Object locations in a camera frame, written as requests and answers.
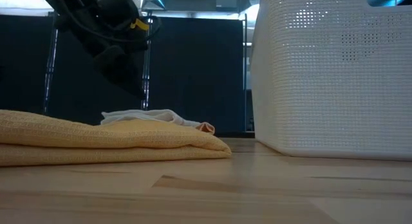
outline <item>white cloth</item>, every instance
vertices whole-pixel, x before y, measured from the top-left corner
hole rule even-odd
[[[142,110],[127,110],[127,111],[114,111],[110,113],[102,112],[104,119],[100,124],[109,124],[116,121],[122,120],[156,120],[164,122],[172,122],[181,126],[191,126],[199,127],[201,123],[185,120],[176,114],[174,111],[169,109],[163,110],[151,110],[151,111],[142,111]]]

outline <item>metal frame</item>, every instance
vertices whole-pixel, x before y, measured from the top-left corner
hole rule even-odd
[[[56,60],[56,51],[57,51],[57,38],[59,36],[59,31],[55,27],[55,22],[57,18],[56,12],[50,12],[49,16],[53,16],[53,24],[50,36],[50,47],[49,55],[47,59],[46,66],[46,75],[44,78],[44,98],[43,98],[43,114],[47,115],[49,100],[50,100],[50,88],[52,86],[53,73],[54,73],[54,64]]]
[[[147,12],[147,15],[152,15],[152,11]],[[152,32],[153,21],[149,22],[149,30],[147,34]],[[140,109],[147,111],[149,109],[149,80],[150,80],[150,53],[151,53],[151,40],[147,41],[147,50],[144,53],[144,63],[142,70],[142,86],[145,93],[145,99],[142,100]]]
[[[243,119],[245,123],[245,130],[247,130],[247,14],[245,14],[245,37],[243,41],[243,93],[244,93],[244,114]]]

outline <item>white laundry basket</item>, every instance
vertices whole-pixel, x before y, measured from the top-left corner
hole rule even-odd
[[[412,6],[261,0],[256,138],[292,156],[412,159]]]

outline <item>yellow towel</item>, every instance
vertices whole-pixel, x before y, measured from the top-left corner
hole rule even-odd
[[[90,126],[0,110],[0,166],[226,158],[229,147],[193,127],[130,120]]]

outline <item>black curtain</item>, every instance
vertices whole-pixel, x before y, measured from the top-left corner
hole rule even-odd
[[[152,40],[149,109],[245,130],[243,25],[237,20],[162,18]]]
[[[135,59],[142,69],[144,53]],[[50,90],[48,115],[55,118],[96,125],[102,111],[140,109],[140,100],[93,69],[91,56],[70,32],[59,34]]]
[[[52,17],[0,15],[0,109],[42,113]]]

